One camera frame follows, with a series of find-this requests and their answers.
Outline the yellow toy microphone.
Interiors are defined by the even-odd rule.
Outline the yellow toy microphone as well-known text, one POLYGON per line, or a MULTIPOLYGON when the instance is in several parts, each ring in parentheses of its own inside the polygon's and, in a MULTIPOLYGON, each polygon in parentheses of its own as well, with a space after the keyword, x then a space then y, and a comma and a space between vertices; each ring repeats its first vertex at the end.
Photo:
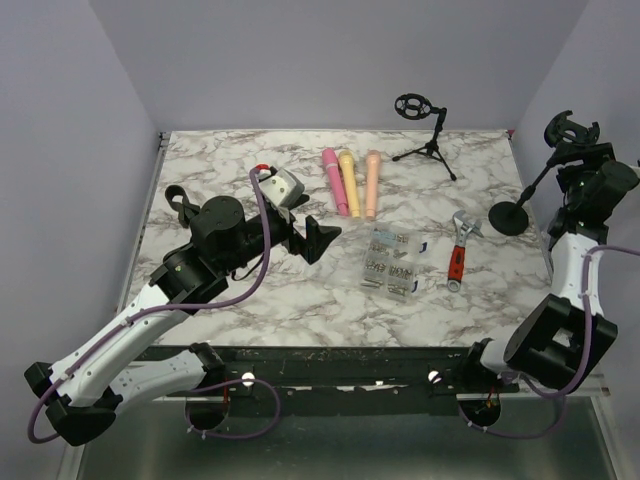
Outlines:
POLYGON ((355 177, 354 156, 350 150, 343 150, 339 153, 338 160, 342 172, 350 215, 354 218, 360 218, 361 209, 355 177))

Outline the beige pink toy microphone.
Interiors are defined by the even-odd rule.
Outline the beige pink toy microphone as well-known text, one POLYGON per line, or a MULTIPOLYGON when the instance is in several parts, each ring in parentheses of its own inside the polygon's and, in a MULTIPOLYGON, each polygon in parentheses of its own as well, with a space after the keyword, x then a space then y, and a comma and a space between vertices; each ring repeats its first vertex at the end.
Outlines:
POLYGON ((366 204, 365 218, 373 221, 377 214, 378 184, 381 166, 381 155, 377 150, 370 150, 366 156, 366 204))

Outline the black stand with shock mount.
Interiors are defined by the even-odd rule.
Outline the black stand with shock mount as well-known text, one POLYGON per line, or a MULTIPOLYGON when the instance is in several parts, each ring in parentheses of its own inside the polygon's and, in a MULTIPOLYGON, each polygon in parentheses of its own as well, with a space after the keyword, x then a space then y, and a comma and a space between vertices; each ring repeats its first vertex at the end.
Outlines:
MULTIPOLYGON (((546 126, 544 140, 553 149, 553 153, 561 142, 593 145, 599 140, 600 126, 598 122, 593 122, 589 127, 586 127, 572 121, 570 119, 572 115, 572 110, 560 112, 546 126)), ((506 236, 518 236, 528 228, 529 216, 524 209, 524 204, 533 197, 542 179, 557 167, 552 166, 552 154, 546 161, 543 170, 524 189, 517 201, 502 201, 491 207, 488 219, 496 231, 506 236)))

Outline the black round-base microphone stand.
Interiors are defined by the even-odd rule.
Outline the black round-base microphone stand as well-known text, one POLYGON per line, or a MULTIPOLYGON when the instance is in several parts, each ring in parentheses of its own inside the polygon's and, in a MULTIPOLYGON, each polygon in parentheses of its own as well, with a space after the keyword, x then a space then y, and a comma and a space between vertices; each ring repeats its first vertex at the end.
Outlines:
POLYGON ((200 212, 200 207, 189 200, 186 191, 180 185, 169 185, 165 189, 165 199, 170 208, 178 214, 179 224, 185 229, 200 212))

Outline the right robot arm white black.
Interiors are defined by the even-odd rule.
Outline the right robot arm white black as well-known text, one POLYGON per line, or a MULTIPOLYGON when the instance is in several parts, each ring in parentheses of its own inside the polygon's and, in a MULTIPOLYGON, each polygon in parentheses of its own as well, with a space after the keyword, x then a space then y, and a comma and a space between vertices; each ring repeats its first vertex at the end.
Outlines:
POLYGON ((509 339, 470 347, 459 371, 474 392, 520 377, 545 398, 568 395, 618 334, 600 304, 599 262, 609 248, 606 222, 639 177, 616 160, 611 143, 561 142, 547 165, 557 168, 564 196, 548 227, 551 290, 509 339))

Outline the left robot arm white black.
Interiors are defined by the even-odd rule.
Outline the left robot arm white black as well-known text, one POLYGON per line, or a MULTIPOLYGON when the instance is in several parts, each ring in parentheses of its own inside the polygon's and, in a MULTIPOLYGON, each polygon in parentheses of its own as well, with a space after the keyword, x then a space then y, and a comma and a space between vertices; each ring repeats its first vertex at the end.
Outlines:
POLYGON ((34 444, 62 438, 84 445, 103 434, 136 403, 169 393, 214 393, 222 380, 215 350, 197 343, 147 367, 130 364, 155 340, 201 310, 235 306, 261 287, 274 246, 312 265, 341 234, 313 217, 299 232, 288 210, 257 193, 259 213, 247 219, 241 202, 216 196, 203 206, 188 200, 176 210, 190 241, 168 253, 131 303, 102 330, 54 363, 35 362, 24 373, 38 402, 27 426, 34 444))

